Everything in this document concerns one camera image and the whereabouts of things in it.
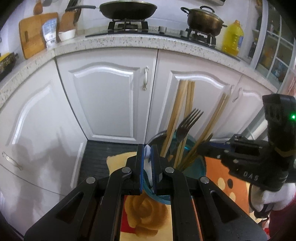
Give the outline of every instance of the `cooking oil bottle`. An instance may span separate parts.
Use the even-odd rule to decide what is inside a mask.
[[[236,56],[242,45],[244,32],[240,26],[240,22],[235,20],[234,23],[229,25],[223,37],[222,51]]]

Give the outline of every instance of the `floor mat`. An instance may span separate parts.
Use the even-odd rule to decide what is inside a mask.
[[[106,163],[108,156],[115,156],[125,152],[137,151],[138,145],[87,141],[81,162],[78,184],[87,177],[97,179],[108,177],[109,169]]]

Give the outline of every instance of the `cabinet door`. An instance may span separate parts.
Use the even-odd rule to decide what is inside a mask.
[[[63,197],[34,186],[0,166],[0,211],[22,235]]]
[[[156,57],[152,49],[108,48],[57,59],[70,104],[88,139],[144,143]]]
[[[193,108],[204,111],[189,132],[197,139],[209,122],[222,92],[230,85],[235,86],[240,76],[238,72],[211,61],[185,54],[159,51],[146,142],[167,129],[179,80],[195,81]],[[184,116],[184,106],[185,101],[179,123]]]
[[[262,96],[268,94],[271,94],[269,89],[242,75],[213,129],[213,138],[230,138],[242,133],[263,107]]]
[[[7,102],[0,112],[0,133],[0,165],[58,194],[68,194],[76,186],[87,139],[53,60]]]

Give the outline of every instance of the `frying pan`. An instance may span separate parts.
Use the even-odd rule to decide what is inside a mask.
[[[68,7],[65,11],[72,11],[74,9],[98,7],[92,5],[80,5]],[[119,0],[106,2],[100,5],[100,12],[106,17],[114,20],[133,19],[143,20],[149,18],[156,11],[157,6],[152,3],[134,0]]]

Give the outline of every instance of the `hand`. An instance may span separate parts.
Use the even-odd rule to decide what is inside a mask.
[[[262,191],[259,187],[252,186],[251,203],[258,212],[263,209],[264,204],[269,203],[274,203],[272,210],[278,211],[293,201],[295,192],[295,183],[285,183],[277,192]]]

